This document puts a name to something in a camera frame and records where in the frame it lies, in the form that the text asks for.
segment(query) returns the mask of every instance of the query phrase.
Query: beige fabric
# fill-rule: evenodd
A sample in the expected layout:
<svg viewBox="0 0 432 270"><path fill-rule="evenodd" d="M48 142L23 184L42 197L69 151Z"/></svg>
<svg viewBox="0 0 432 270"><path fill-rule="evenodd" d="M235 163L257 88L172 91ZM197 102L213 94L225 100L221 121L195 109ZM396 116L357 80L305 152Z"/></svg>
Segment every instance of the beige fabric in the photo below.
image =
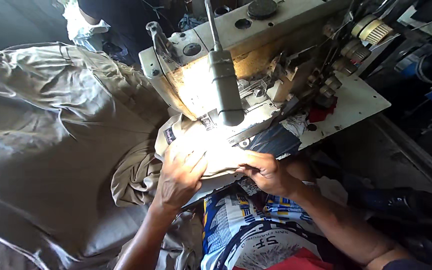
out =
<svg viewBox="0 0 432 270"><path fill-rule="evenodd" d="M243 152L239 147L231 147L218 130L207 131L201 121L191 121L183 114L171 117L158 131L154 149L158 158L164 159L168 146L177 140L178 147L192 147L206 150L208 167L202 179L233 174L238 168L238 156Z"/></svg>
<svg viewBox="0 0 432 270"><path fill-rule="evenodd" d="M158 186L162 162L154 157L154 140L144 141L123 157L111 180L111 194L117 206L147 204Z"/></svg>
<svg viewBox="0 0 432 270"><path fill-rule="evenodd" d="M102 52L0 51L0 242L44 270L115 257L147 205L115 206L111 175L168 119L158 100L146 78Z"/></svg>
<svg viewBox="0 0 432 270"><path fill-rule="evenodd" d="M125 243L118 258L128 248ZM192 212L180 213L164 236L155 270L196 270L203 259L203 224Z"/></svg>

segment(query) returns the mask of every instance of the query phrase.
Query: forearm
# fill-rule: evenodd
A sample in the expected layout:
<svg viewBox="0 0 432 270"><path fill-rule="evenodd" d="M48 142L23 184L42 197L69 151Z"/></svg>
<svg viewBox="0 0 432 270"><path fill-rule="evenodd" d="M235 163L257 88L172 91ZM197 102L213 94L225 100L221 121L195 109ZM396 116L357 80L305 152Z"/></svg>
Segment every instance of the forearm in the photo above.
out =
<svg viewBox="0 0 432 270"><path fill-rule="evenodd" d="M175 217L176 212L166 211L159 203L153 202L114 270L153 270L161 243Z"/></svg>
<svg viewBox="0 0 432 270"><path fill-rule="evenodd" d="M290 199L309 214L335 247L368 269L382 269L389 261L411 257L389 237L354 217L349 209L328 200L303 183L298 183Z"/></svg>

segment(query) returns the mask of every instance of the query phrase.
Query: cable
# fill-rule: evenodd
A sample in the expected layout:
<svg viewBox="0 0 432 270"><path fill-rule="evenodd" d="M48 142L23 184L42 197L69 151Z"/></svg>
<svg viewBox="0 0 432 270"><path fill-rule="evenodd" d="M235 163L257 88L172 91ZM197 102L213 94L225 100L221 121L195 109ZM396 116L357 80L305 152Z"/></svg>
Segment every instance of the cable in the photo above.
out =
<svg viewBox="0 0 432 270"><path fill-rule="evenodd" d="M417 78L419 80L421 80L421 81L423 81L425 83L432 84L432 80L430 80L428 77L426 77L424 75L424 73L423 73L423 61L424 61L425 58L426 58L426 55L423 56L423 57L421 57L419 59L419 61L417 62L416 70L415 70L416 71L416 76L417 76Z"/></svg>

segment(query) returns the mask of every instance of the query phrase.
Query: industrial sewing machine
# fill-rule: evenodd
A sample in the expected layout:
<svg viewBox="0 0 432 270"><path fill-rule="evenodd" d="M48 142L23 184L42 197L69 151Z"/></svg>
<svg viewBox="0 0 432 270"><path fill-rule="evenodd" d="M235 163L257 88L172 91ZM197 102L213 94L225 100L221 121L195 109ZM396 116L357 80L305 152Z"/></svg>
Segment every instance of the industrial sewing machine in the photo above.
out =
<svg viewBox="0 0 432 270"><path fill-rule="evenodd" d="M300 138L303 147L390 106L357 77L370 46L393 29L367 5L349 0L256 0L215 19L219 41L231 52L244 120L218 120L218 97L209 72L214 49L209 23L166 38L157 22L146 28L154 46L140 52L141 67L173 109L217 128L231 145L251 138L315 102L333 115Z"/></svg>

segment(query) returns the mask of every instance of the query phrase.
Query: left hand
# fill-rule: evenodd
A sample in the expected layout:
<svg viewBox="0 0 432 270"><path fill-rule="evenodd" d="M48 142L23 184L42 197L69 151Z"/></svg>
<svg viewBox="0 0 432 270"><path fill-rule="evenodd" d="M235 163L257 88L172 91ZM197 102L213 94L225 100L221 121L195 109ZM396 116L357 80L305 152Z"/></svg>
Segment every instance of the left hand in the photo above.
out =
<svg viewBox="0 0 432 270"><path fill-rule="evenodd" d="M153 204L179 212L201 187L200 179L208 165L205 152L174 141L166 150Z"/></svg>

